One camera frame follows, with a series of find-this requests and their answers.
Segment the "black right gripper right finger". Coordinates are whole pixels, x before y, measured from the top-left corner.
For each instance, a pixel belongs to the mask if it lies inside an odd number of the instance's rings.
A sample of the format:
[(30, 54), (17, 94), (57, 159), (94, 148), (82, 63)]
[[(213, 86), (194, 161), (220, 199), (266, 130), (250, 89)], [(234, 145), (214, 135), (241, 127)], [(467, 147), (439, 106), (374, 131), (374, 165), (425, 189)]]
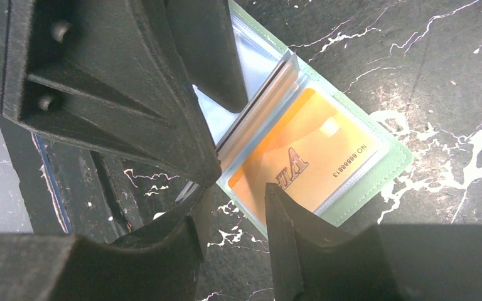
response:
[(482, 224), (381, 224), (351, 236), (265, 188), (276, 300), (482, 300)]

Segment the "orange VIP credit card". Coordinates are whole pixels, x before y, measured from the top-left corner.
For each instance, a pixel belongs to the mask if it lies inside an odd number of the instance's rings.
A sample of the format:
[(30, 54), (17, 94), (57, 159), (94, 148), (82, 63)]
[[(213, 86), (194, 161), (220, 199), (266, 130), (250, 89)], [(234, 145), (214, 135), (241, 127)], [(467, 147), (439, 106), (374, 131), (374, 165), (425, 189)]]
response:
[(313, 212), (384, 147), (375, 134), (313, 88), (305, 89), (227, 181), (259, 221), (277, 184)]

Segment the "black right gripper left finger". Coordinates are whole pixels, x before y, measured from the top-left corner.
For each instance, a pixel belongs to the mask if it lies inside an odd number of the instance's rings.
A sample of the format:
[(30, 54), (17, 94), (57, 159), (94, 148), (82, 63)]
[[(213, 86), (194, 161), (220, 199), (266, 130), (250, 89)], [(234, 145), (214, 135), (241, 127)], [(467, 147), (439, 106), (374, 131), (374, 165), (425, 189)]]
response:
[(0, 233), (0, 300), (193, 300), (209, 240), (211, 192), (113, 243)]

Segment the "green card holder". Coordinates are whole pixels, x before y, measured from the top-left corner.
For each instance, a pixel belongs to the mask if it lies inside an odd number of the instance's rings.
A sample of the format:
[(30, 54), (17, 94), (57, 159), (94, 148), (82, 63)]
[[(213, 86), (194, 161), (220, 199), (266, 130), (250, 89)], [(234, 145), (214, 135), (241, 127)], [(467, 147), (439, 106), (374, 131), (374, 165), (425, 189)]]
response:
[(263, 235), (270, 182), (343, 224), (411, 163), (410, 151), (237, 3), (228, 13), (249, 102), (231, 113), (197, 92), (218, 186)]

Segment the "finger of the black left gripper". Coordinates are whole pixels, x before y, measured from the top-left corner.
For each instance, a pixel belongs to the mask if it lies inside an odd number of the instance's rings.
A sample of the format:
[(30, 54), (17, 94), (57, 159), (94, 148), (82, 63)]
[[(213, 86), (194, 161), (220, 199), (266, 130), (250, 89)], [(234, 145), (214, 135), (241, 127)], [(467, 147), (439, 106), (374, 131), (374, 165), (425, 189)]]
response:
[(228, 1), (170, 0), (166, 13), (192, 84), (232, 113), (248, 104)]
[(222, 173), (163, 1), (0, 1), (0, 115), (201, 186)]

